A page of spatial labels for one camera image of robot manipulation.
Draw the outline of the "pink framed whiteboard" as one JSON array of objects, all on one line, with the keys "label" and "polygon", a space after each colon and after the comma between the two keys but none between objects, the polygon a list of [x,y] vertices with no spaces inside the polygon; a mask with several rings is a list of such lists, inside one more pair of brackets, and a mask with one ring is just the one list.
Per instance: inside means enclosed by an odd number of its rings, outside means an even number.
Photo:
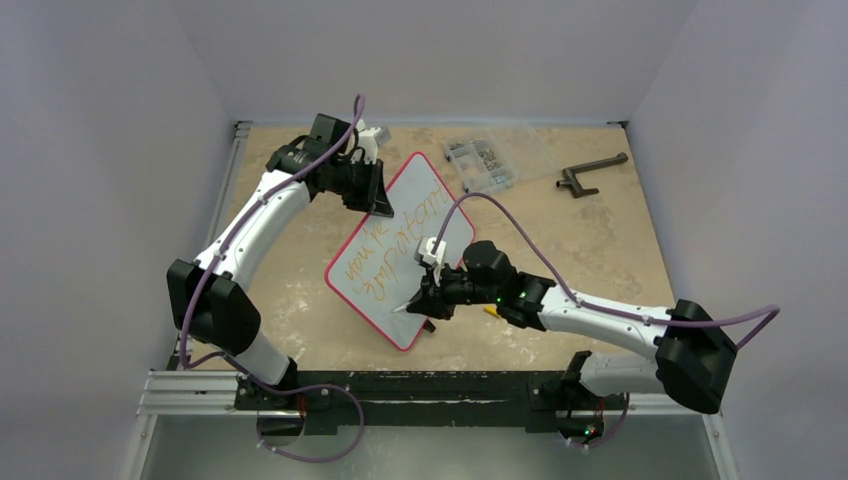
[{"label": "pink framed whiteboard", "polygon": [[421,239],[438,234],[455,197],[422,152],[388,182],[394,216],[365,216],[324,273],[325,283],[395,348],[406,351],[427,318],[394,309],[418,290],[424,269],[414,259]]}]

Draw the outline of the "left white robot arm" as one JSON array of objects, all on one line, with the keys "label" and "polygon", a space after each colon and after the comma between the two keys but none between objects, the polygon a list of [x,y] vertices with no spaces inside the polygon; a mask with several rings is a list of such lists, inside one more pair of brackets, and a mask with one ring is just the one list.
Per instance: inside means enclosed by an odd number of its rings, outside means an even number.
[{"label": "left white robot arm", "polygon": [[195,340],[251,376],[272,408],[295,402],[297,364],[262,332],[249,285],[288,224],[321,193],[337,195],[348,210],[393,216],[378,156],[390,138],[388,128],[367,126],[359,116],[346,122],[317,115],[307,134],[270,155],[252,196],[223,232],[194,259],[170,265],[166,282],[183,368],[200,364],[188,353]]}]

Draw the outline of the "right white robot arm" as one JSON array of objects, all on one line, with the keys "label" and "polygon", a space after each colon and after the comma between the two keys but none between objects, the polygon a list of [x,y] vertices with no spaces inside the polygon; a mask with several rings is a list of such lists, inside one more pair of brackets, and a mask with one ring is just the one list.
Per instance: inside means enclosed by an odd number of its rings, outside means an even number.
[{"label": "right white robot arm", "polygon": [[621,348],[619,354],[581,353],[561,381],[564,399],[584,407],[619,393],[664,393],[679,405],[716,414],[738,348],[697,303],[642,307],[567,292],[554,280],[522,272],[491,241],[465,248],[462,264],[443,263],[445,242],[434,254],[419,250],[420,286],[401,311],[449,320],[459,305],[492,304],[520,329],[589,337]]}]

